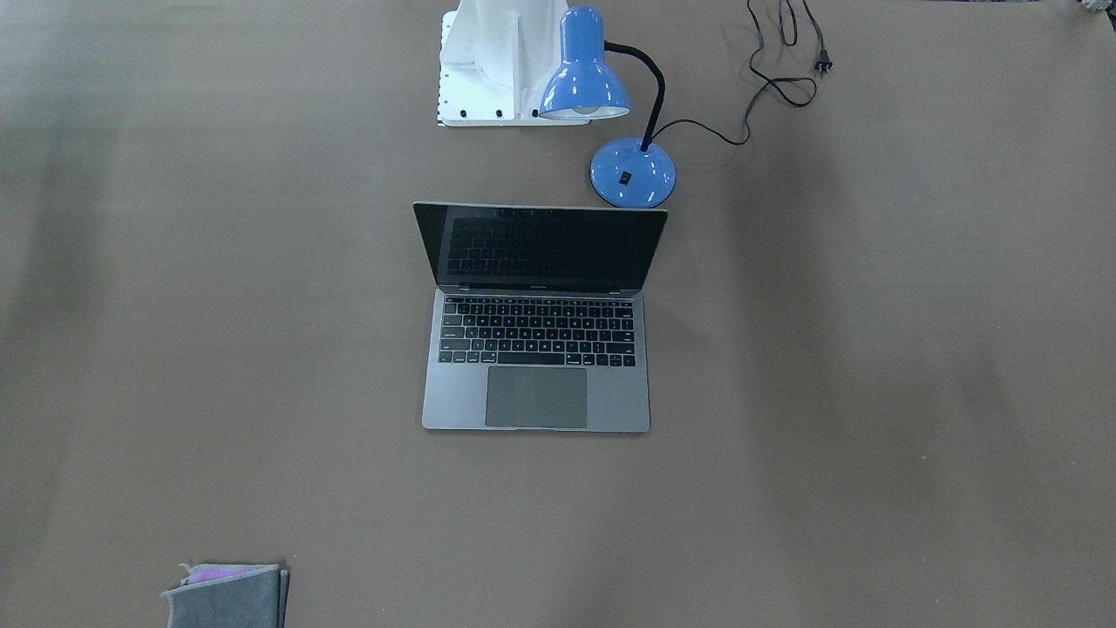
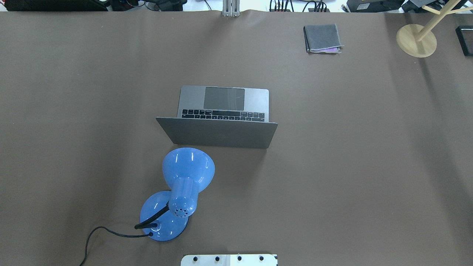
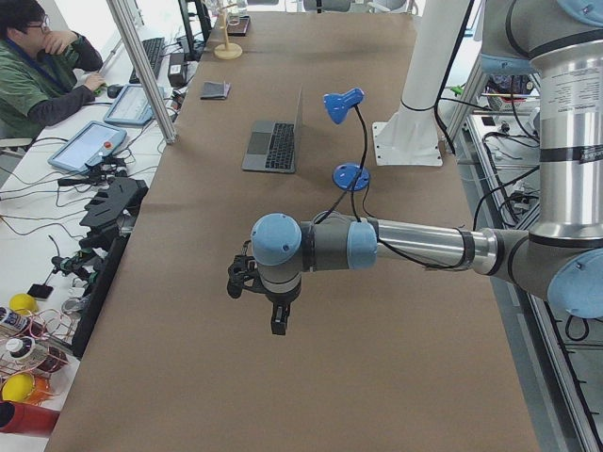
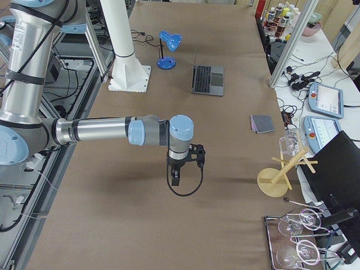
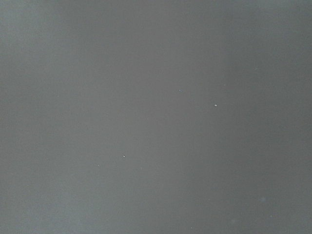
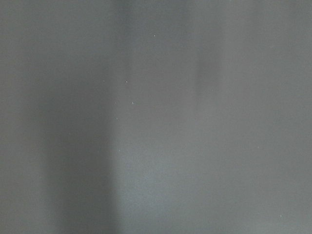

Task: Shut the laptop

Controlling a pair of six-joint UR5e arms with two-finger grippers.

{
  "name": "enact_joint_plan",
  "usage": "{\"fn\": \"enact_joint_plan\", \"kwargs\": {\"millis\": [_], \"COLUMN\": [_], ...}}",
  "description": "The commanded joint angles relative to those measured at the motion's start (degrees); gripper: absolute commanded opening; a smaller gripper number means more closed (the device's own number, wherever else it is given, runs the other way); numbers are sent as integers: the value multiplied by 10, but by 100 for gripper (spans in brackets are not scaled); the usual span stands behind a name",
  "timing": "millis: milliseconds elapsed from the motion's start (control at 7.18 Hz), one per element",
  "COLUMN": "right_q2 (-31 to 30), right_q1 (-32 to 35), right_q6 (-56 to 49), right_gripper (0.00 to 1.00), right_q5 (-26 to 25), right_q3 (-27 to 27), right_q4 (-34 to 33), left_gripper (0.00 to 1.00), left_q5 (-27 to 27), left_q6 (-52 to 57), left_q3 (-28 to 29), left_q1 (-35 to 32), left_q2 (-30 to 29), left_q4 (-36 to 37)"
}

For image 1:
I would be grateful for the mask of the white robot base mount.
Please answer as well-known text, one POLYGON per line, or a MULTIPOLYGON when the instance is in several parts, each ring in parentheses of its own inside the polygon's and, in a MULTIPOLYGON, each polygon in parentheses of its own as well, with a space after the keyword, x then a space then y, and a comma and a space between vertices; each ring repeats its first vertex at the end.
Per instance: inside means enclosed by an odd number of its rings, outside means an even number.
POLYGON ((566 1, 462 1, 442 17, 437 123, 448 127, 570 126, 541 117, 561 62, 566 1))

